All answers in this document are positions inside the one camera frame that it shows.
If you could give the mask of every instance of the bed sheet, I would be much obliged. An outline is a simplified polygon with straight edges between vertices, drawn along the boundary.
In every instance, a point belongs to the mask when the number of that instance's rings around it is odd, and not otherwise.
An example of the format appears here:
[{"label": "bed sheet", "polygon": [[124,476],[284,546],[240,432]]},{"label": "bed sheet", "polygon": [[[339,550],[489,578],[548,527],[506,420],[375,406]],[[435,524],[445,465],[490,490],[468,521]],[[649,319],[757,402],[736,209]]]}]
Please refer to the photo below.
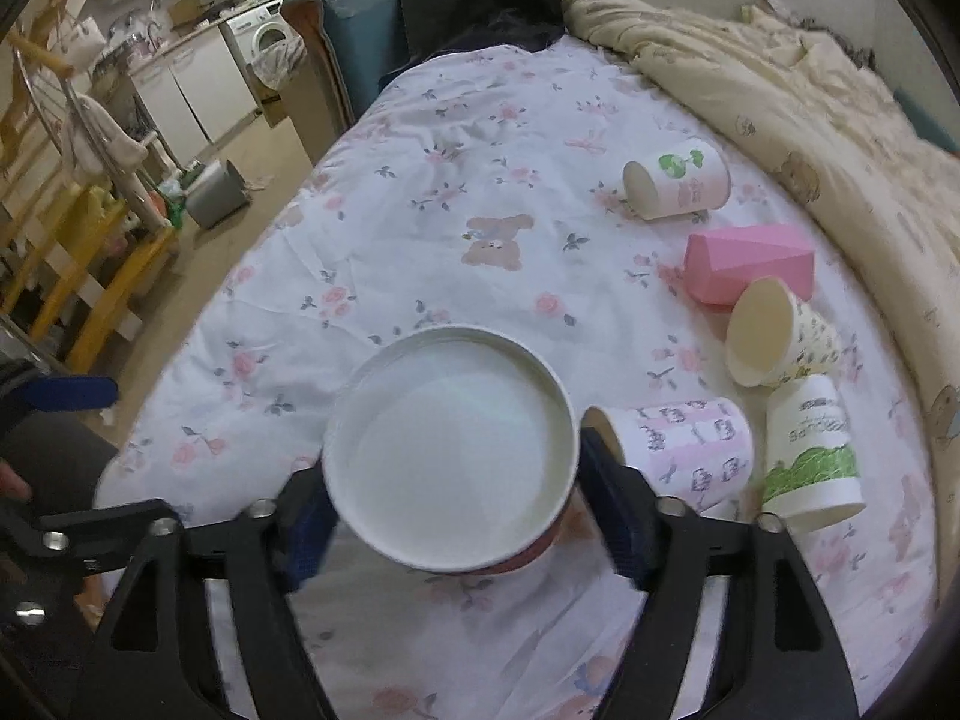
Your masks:
[{"label": "bed sheet", "polygon": [[[624,163],[694,135],[726,156],[728,204],[633,218]],[[233,517],[313,463],[357,365],[444,322],[529,344],[579,410],[731,397],[762,450],[765,394],[727,375],[726,317],[685,295],[680,265],[690,232],[774,221],[815,242],[813,304],[843,338],[836,378],[867,508],[799,543],[866,707],[934,604],[929,456],[910,380],[839,252],[782,189],[614,55],[573,38],[535,55],[440,57],[386,89],[205,308],[97,503],[162,497],[190,525]],[[737,508],[755,513],[757,480]],[[724,590],[707,588],[675,716],[702,700]],[[213,584],[210,600],[232,707],[254,717],[224,588]],[[344,720],[582,717],[642,601],[580,503],[542,557],[495,577],[409,570],[341,527],[323,572],[291,599]]]}]

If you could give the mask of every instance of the paper cup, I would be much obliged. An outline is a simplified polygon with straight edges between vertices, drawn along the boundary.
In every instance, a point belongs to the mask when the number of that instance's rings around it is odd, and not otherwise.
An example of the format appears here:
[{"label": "paper cup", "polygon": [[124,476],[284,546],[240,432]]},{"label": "paper cup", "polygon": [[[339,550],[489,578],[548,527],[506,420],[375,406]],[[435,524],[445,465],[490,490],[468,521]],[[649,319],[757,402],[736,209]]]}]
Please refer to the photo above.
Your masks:
[{"label": "paper cup", "polygon": [[690,138],[623,169],[627,203],[645,220],[711,211],[730,197],[730,172],[717,150]]},{"label": "paper cup", "polygon": [[591,406],[582,422],[613,456],[640,471],[657,495],[697,512],[740,493],[754,467],[750,423],[726,398],[642,409]]},{"label": "paper cup", "polygon": [[437,573],[510,570],[544,552],[578,457],[572,405],[546,362],[458,325],[381,349],[337,396],[323,437],[344,523]]},{"label": "paper cup", "polygon": [[826,373],[840,360],[836,329],[777,278],[755,281],[733,307],[727,367],[743,386]]},{"label": "paper cup", "polygon": [[829,376],[777,389],[767,404],[763,510],[807,533],[863,508],[847,414]]}]

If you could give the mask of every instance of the metal bolt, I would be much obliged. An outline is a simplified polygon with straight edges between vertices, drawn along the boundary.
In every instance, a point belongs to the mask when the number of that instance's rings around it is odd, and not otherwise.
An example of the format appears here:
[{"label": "metal bolt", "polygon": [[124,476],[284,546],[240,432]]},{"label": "metal bolt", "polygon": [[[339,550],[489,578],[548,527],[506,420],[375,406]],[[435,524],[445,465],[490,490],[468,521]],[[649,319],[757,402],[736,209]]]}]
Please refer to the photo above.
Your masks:
[{"label": "metal bolt", "polygon": [[42,541],[43,546],[54,552],[64,552],[70,546],[70,539],[67,538],[66,533],[58,531],[47,531],[43,534]]},{"label": "metal bolt", "polygon": [[686,503],[680,498],[674,498],[671,495],[664,495],[663,498],[656,500],[656,510],[668,517],[683,517],[686,514]]},{"label": "metal bolt", "polygon": [[760,530],[767,533],[780,533],[784,529],[784,522],[771,512],[761,512],[757,517],[757,525],[760,525]]},{"label": "metal bolt", "polygon": [[46,611],[36,601],[21,601],[16,605],[13,613],[16,614],[20,624],[27,628],[36,628],[47,618]]},{"label": "metal bolt", "polygon": [[247,514],[253,519],[261,519],[261,517],[270,517],[276,510],[277,504],[272,502],[270,498],[260,498],[247,507]]},{"label": "metal bolt", "polygon": [[160,517],[150,523],[151,536],[170,536],[174,531],[176,531],[176,519],[173,517]]}]

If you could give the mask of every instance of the beige blanket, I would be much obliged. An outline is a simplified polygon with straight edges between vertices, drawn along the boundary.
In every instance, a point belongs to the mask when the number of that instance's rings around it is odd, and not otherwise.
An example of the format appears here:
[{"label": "beige blanket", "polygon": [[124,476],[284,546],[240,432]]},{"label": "beige blanket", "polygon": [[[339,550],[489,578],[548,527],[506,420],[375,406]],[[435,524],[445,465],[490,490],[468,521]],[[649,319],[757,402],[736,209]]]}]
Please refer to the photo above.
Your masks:
[{"label": "beige blanket", "polygon": [[744,17],[566,4],[574,35],[626,55],[774,175],[870,290],[928,412],[943,593],[960,548],[960,160],[920,140],[883,82],[826,34],[755,8]]}]

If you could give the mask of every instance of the cabinet door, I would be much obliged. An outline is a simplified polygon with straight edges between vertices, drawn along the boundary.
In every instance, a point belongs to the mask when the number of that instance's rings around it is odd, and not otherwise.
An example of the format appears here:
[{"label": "cabinet door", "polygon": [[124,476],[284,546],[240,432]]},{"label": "cabinet door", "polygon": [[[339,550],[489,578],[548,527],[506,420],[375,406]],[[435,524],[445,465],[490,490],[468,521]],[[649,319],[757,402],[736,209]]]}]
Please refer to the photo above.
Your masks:
[{"label": "cabinet door", "polygon": [[181,167],[209,145],[164,59],[134,73],[133,85],[167,151]]},{"label": "cabinet door", "polygon": [[189,41],[174,53],[170,68],[213,143],[256,110],[247,81],[219,29],[208,29]]}]

